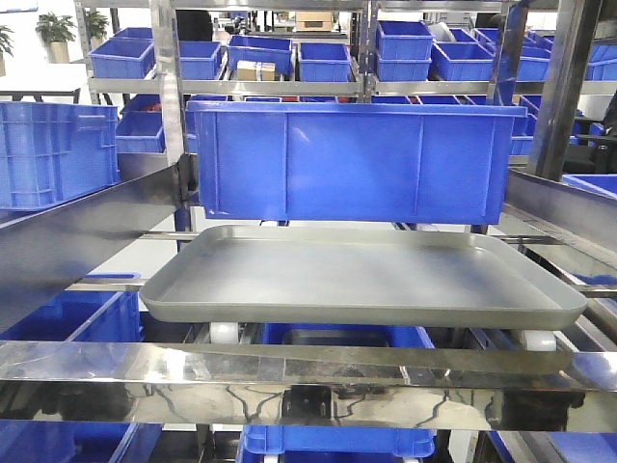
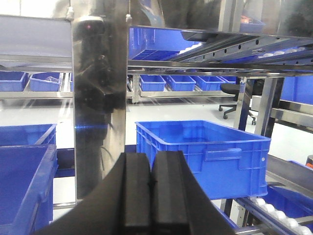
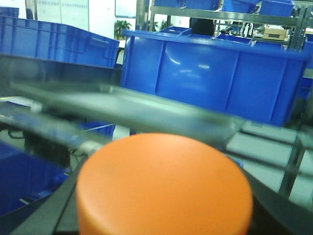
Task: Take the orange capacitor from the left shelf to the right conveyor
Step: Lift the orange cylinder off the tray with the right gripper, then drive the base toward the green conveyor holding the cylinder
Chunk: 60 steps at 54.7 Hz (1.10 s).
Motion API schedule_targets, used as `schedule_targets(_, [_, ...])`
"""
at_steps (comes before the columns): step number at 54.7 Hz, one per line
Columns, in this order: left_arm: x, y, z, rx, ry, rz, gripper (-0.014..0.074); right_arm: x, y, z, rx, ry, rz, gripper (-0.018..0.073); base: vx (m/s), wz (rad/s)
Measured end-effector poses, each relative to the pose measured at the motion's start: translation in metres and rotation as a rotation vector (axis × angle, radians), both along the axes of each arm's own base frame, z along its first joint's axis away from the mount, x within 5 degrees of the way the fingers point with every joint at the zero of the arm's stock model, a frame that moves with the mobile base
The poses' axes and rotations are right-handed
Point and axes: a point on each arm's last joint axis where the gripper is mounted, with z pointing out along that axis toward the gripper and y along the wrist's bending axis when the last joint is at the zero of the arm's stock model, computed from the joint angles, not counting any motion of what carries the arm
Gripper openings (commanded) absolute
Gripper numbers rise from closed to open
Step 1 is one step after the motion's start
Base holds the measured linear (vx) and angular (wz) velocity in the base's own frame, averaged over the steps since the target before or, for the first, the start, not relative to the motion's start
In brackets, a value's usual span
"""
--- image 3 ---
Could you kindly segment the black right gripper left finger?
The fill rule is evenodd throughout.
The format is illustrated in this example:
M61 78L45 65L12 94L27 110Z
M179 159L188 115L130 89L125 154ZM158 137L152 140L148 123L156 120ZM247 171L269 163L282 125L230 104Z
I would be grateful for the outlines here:
M76 180L79 169L51 195L0 219L2 235L78 235Z

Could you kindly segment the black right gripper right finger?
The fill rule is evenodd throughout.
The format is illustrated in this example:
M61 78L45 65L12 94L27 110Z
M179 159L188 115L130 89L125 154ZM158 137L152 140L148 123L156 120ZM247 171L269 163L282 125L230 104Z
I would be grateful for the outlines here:
M289 201L241 168L251 186L253 214L249 235L311 235L313 213Z

